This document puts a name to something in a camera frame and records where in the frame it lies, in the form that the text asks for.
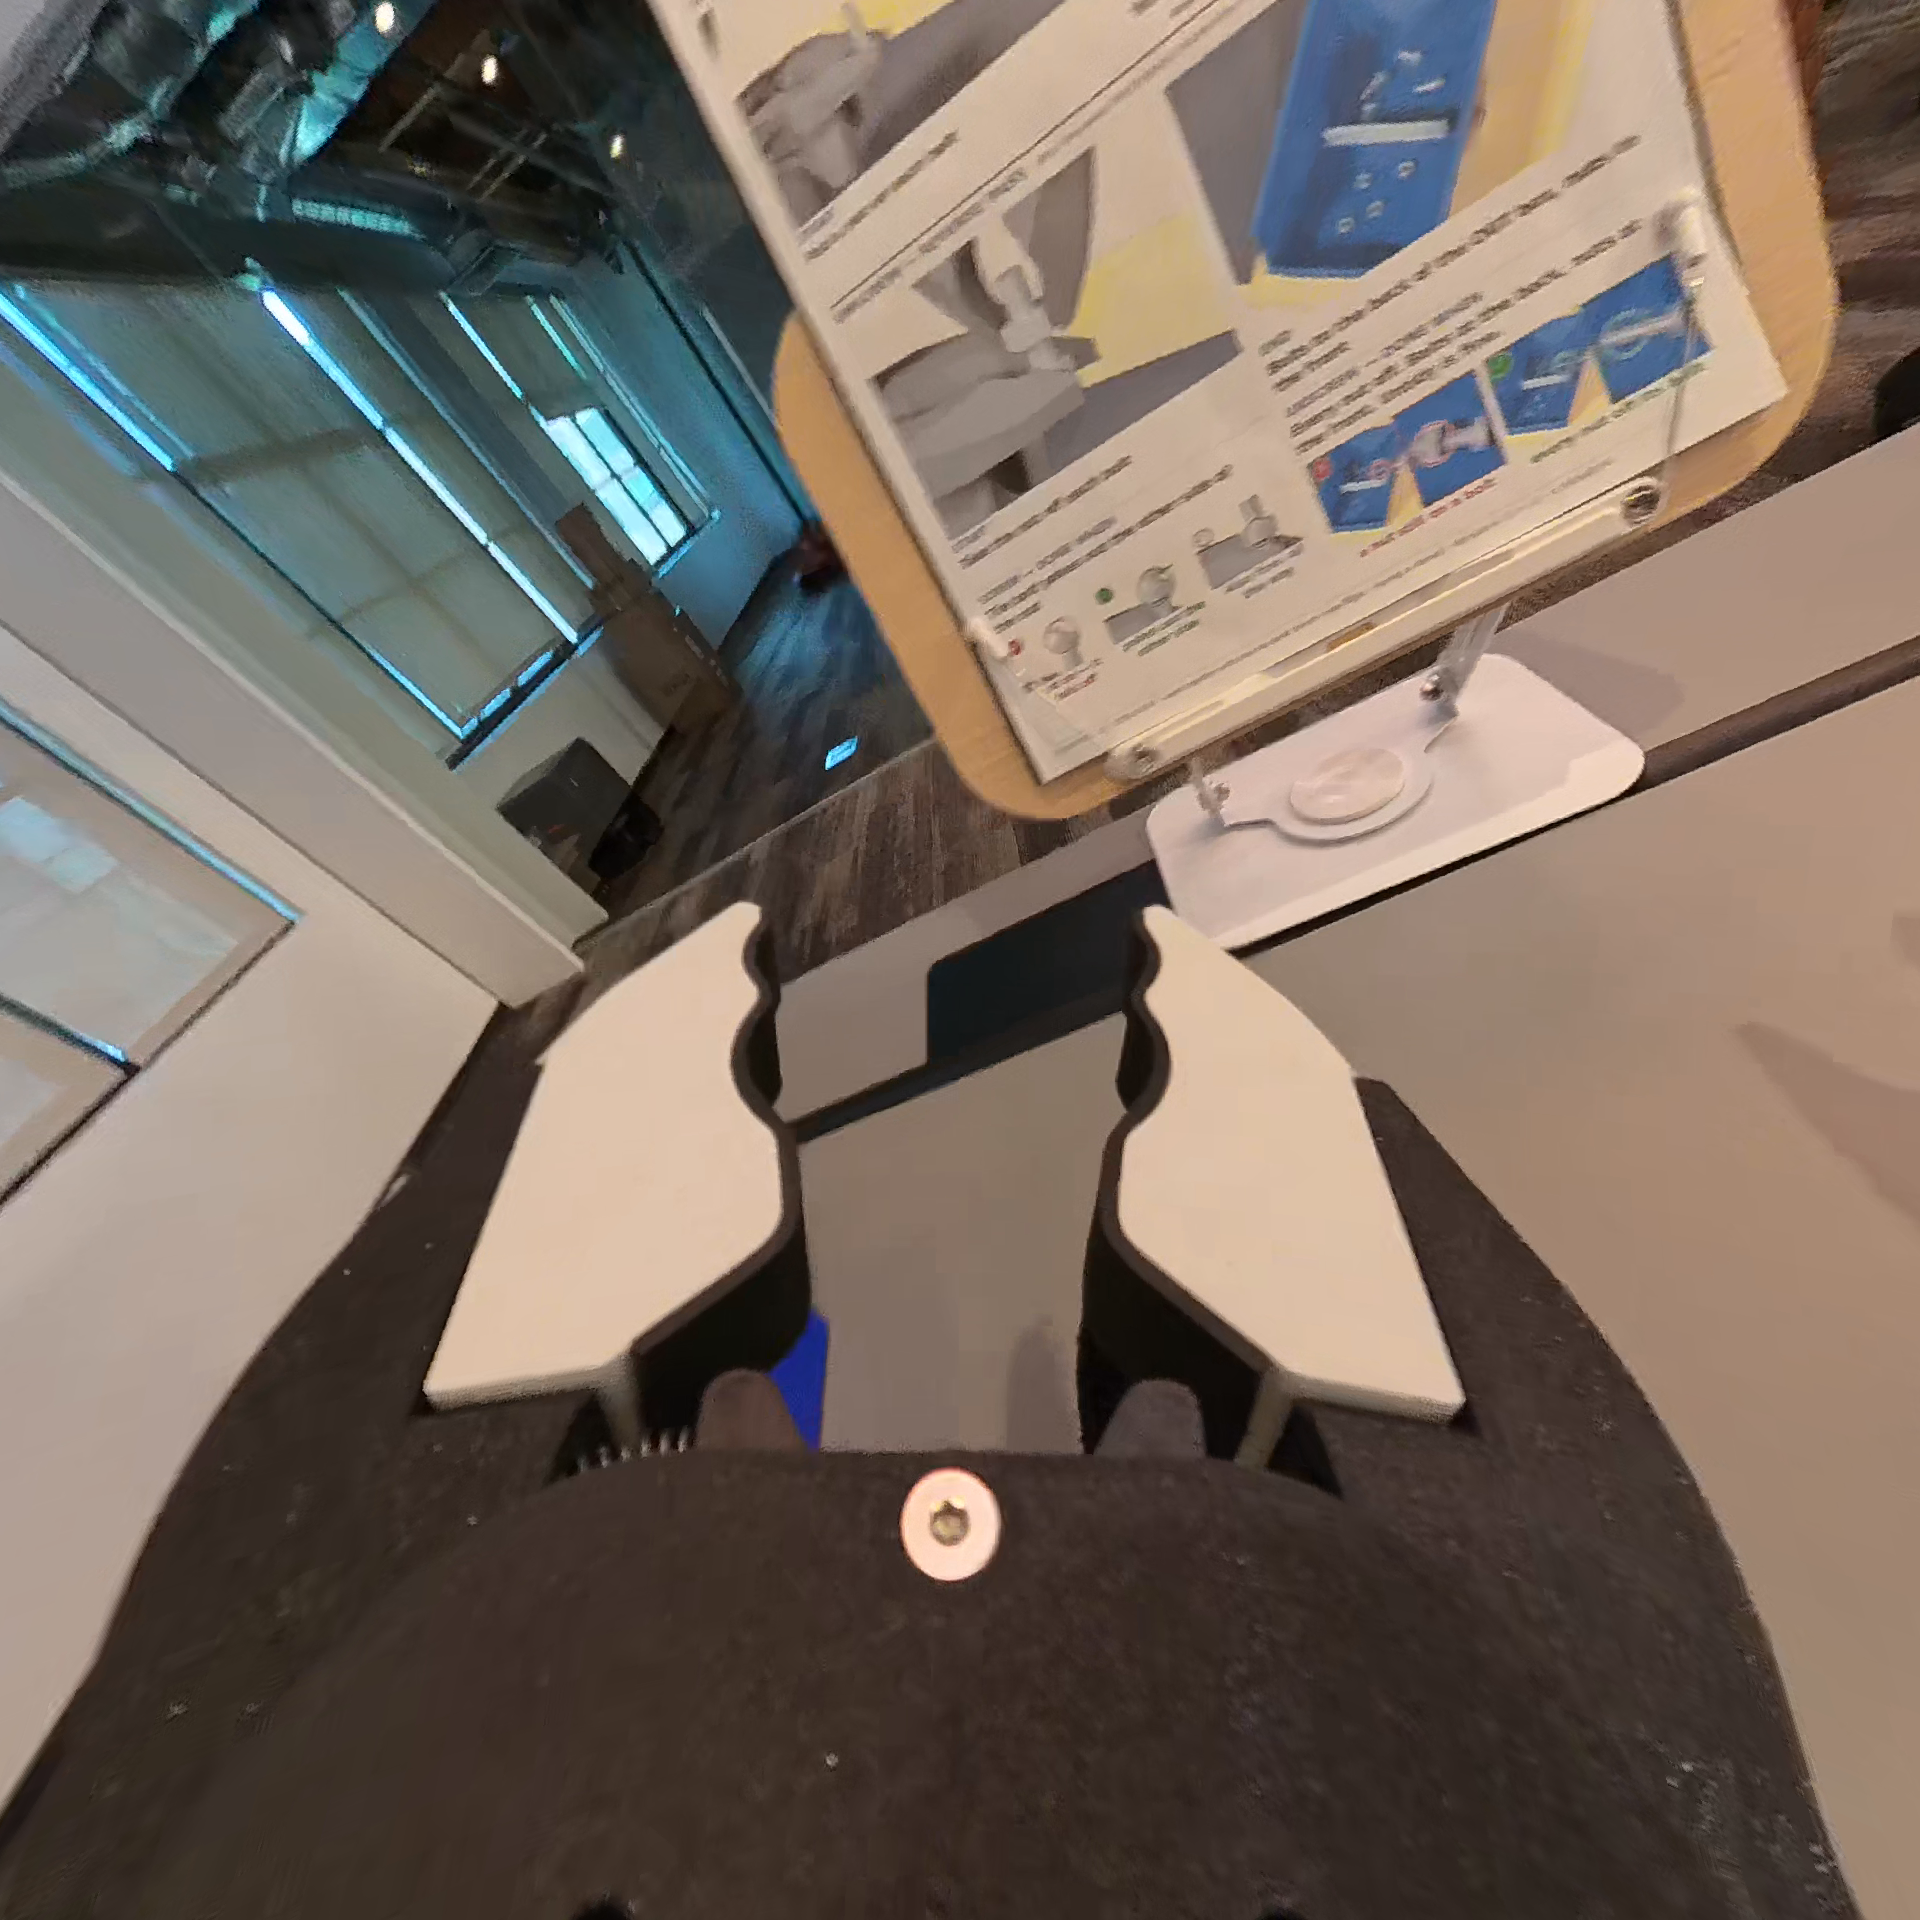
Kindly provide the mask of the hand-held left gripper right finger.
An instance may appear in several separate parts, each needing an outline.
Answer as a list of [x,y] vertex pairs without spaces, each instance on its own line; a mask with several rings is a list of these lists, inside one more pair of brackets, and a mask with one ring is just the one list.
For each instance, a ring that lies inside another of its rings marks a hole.
[[1267,1467],[1301,1408],[1429,1427],[1467,1406],[1353,1067],[1164,906],[1137,917],[1076,1335],[1104,1449],[1179,1389],[1203,1456]]

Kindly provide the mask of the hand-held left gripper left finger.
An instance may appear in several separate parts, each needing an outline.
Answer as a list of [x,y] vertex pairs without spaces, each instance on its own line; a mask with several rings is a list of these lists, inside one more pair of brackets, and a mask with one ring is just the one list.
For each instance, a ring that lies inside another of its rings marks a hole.
[[733,904],[549,1045],[431,1410],[591,1395],[631,1454],[812,1449],[775,1378],[812,1315],[777,1008],[772,934]]

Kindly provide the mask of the blue plastic bin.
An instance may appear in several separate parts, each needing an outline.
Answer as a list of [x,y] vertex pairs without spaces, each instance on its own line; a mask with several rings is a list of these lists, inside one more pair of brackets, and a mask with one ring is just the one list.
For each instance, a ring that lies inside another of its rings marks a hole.
[[825,1433],[831,1342],[833,1330],[825,1315],[812,1307],[800,1338],[770,1370],[775,1393],[809,1451],[821,1449]]

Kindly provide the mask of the black cabinet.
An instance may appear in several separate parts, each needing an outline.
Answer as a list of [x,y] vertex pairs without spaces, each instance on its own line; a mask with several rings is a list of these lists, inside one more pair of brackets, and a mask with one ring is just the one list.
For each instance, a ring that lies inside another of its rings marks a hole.
[[663,826],[624,777],[585,739],[573,739],[524,775],[497,815],[567,881],[594,894],[657,849]]

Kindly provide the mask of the brown cardboard boxes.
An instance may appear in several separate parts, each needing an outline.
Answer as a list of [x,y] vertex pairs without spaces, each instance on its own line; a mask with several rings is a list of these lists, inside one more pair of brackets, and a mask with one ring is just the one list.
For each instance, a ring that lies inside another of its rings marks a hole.
[[578,505],[556,536],[587,579],[599,640],[621,686],[663,729],[704,733],[738,703],[738,686],[653,577],[624,559],[592,507]]

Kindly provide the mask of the window with white blinds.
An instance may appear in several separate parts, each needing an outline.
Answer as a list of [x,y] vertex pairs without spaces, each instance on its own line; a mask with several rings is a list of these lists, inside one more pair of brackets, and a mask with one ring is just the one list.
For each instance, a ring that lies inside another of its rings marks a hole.
[[576,299],[5,277],[5,344],[170,504],[264,562],[447,766],[540,704],[635,773],[666,723],[621,686],[604,571],[651,584],[713,505]]

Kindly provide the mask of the instruction board on stand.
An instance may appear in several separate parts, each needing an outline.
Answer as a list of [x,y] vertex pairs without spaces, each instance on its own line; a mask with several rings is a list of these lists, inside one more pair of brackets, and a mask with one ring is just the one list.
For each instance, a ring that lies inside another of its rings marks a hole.
[[651,5],[1026,773],[1785,397],[1681,5]]

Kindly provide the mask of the wooden document stand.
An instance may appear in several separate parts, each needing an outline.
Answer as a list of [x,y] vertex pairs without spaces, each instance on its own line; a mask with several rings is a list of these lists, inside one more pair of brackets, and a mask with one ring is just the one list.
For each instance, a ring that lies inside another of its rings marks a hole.
[[[1247,954],[1335,914],[1392,897],[1466,862],[1625,795],[1647,755],[1616,728],[1540,679],[1500,666],[1467,691],[1492,645],[1492,611],[1565,589],[1595,560],[1640,545],[1737,488],[1810,408],[1837,317],[1826,211],[1810,149],[1792,27],[1781,5],[1672,5],[1695,89],[1697,131],[1713,160],[1713,203],[1785,397],[1747,423],[1677,453],[1605,499],[1341,632],[1328,661],[1287,666],[1225,693],[1194,723],[1120,752],[1120,775],[1085,766],[1040,784],[867,450],[803,321],[784,328],[775,418],[855,589],[880,624],[930,728],[943,798],[1005,826],[1083,822],[1149,782],[1192,784],[1127,818],[1144,827],[1175,914]],[[1199,760],[1241,749],[1267,723],[1295,733],[1236,757],[1217,782],[1267,792],[1309,762],[1375,744],[1412,752],[1424,794],[1403,815],[1344,823],[1335,840],[1297,840],[1281,803],[1213,823],[1199,795]]]

